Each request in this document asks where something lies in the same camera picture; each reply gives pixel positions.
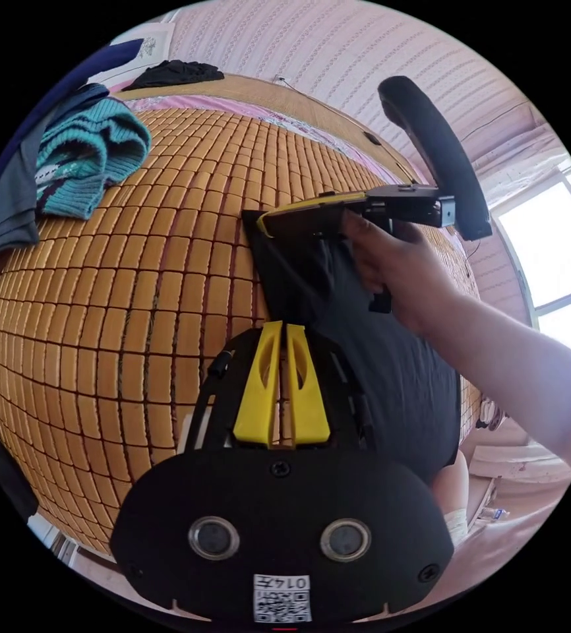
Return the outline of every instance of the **person's leg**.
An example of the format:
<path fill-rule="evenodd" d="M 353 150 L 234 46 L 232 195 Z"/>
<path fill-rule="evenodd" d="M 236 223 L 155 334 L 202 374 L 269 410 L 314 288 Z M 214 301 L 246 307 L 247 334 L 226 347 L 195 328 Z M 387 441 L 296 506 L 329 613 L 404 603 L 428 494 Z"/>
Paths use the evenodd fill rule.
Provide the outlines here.
<path fill-rule="evenodd" d="M 433 494 L 442 514 L 446 515 L 467 508 L 468 485 L 466 458 L 461 451 L 457 451 L 455 463 L 442 468 L 433 480 Z"/>

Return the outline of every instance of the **sunlight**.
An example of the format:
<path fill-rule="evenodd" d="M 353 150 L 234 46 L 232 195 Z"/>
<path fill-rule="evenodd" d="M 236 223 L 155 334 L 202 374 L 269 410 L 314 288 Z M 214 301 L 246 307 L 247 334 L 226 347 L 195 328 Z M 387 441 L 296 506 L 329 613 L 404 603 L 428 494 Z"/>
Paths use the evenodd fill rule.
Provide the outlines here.
<path fill-rule="evenodd" d="M 571 174 L 566 176 L 571 185 Z M 571 294 L 571 193 L 550 187 L 500 218 L 525 274 L 534 307 Z M 538 316 L 541 332 L 571 349 L 571 304 Z"/>
<path fill-rule="evenodd" d="M 500 217 L 535 307 L 571 293 L 571 194 L 550 187 Z"/>

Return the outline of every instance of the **yellow plastic part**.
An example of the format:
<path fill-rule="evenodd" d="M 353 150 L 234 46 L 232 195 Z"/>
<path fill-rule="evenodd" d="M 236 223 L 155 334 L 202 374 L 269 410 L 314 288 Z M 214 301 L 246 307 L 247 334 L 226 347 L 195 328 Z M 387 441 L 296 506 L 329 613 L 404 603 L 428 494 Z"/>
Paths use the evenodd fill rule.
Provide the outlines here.
<path fill-rule="evenodd" d="M 302 200 L 301 202 L 293 202 L 292 204 L 286 204 L 280 206 L 273 211 L 266 211 L 257 220 L 257 227 L 267 237 L 272 237 L 264 225 L 264 218 L 266 216 L 274 216 L 281 213 L 288 213 L 290 211 L 296 211 L 297 209 L 305 209 L 306 207 L 318 207 L 321 204 L 348 204 L 349 202 L 361 202 L 367 199 L 366 191 L 355 191 L 352 193 L 338 193 L 334 196 L 322 196 L 320 198 L 312 198 L 311 200 Z"/>
<path fill-rule="evenodd" d="M 282 321 L 264 323 L 233 428 L 233 435 L 239 442 L 270 447 L 282 326 Z"/>
<path fill-rule="evenodd" d="M 330 438 L 330 426 L 305 327 L 288 324 L 285 331 L 293 444 L 323 444 Z"/>

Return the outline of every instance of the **hand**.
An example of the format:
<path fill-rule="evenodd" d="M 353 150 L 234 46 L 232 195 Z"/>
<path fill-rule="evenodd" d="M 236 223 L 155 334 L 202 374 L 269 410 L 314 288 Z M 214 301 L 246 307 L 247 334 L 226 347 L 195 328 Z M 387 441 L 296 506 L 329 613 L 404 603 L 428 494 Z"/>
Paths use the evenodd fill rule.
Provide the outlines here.
<path fill-rule="evenodd" d="M 460 293 L 421 231 L 394 221 L 385 233 L 362 216 L 346 211 L 342 233 L 353 243 L 356 269 L 372 293 L 386 286 L 394 316 L 418 336 L 425 336 L 442 317 L 449 299 Z"/>

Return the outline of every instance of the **window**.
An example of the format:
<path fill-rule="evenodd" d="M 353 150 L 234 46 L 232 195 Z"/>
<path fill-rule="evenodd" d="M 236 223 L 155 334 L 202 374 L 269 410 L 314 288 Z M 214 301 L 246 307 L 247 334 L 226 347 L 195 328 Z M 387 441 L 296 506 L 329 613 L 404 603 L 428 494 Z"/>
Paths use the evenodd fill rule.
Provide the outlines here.
<path fill-rule="evenodd" d="M 571 348 L 571 172 L 493 211 L 523 282 L 532 323 Z"/>

